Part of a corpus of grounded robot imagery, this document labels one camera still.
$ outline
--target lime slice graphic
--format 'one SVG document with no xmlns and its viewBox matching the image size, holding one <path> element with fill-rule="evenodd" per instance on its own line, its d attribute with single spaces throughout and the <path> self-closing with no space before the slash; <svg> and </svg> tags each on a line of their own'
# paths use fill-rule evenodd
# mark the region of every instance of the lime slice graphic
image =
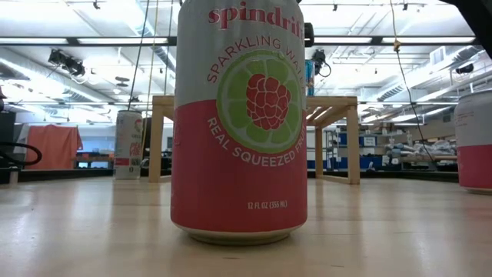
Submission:
<svg viewBox="0 0 492 277">
<path fill-rule="evenodd" d="M 283 152 L 302 126 L 301 84 L 285 57 L 258 50 L 238 58 L 225 72 L 217 109 L 228 134 L 260 153 Z"/>
</svg>

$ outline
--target wooden leg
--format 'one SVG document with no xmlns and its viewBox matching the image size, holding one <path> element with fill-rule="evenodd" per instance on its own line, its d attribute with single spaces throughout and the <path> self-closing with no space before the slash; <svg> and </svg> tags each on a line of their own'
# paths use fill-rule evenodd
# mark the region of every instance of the wooden leg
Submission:
<svg viewBox="0 0 492 277">
<path fill-rule="evenodd" d="M 359 156 L 359 118 L 357 106 L 351 106 L 347 111 L 347 146 L 348 146 L 348 183 L 360 185 L 361 164 Z"/>
<path fill-rule="evenodd" d="M 323 129 L 314 131 L 314 157 L 316 166 L 316 178 L 323 176 Z"/>
<path fill-rule="evenodd" d="M 164 107 L 154 105 L 152 109 L 151 160 L 148 181 L 158 183 L 161 177 L 162 129 L 164 128 Z"/>
</svg>

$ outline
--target wooden frame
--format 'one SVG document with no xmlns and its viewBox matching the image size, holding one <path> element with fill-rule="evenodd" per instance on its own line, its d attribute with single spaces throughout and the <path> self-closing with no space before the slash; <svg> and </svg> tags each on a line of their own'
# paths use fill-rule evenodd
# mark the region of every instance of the wooden frame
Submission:
<svg viewBox="0 0 492 277">
<path fill-rule="evenodd" d="M 149 182 L 159 182 L 161 177 L 162 131 L 164 117 L 174 119 L 174 96 L 154 96 L 152 99 L 152 130 Z M 307 125 L 314 126 L 316 178 L 332 182 L 358 185 L 361 181 L 359 165 L 359 123 L 357 97 L 308 97 Z M 348 178 L 323 175 L 323 128 L 347 117 Z"/>
</svg>

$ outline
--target wooden table surface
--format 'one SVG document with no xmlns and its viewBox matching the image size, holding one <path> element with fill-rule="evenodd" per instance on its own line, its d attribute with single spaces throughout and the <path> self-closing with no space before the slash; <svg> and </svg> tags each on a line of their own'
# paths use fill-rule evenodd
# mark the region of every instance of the wooden table surface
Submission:
<svg viewBox="0 0 492 277">
<path fill-rule="evenodd" d="M 309 180 L 282 242 L 219 247 L 169 219 L 170 185 L 112 179 L 0 189 L 0 276 L 442 276 L 492 272 L 492 196 L 457 184 Z"/>
</svg>

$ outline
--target orange cloth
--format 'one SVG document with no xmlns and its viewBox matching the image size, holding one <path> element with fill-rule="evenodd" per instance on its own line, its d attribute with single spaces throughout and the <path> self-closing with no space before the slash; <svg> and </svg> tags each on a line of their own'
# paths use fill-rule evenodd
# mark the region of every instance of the orange cloth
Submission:
<svg viewBox="0 0 492 277">
<path fill-rule="evenodd" d="M 77 127 L 56 125 L 32 126 L 29 129 L 28 144 L 43 154 L 43 159 L 26 169 L 73 169 L 77 150 L 82 149 L 82 140 Z M 36 159 L 36 154 L 28 150 L 26 161 Z"/>
</svg>

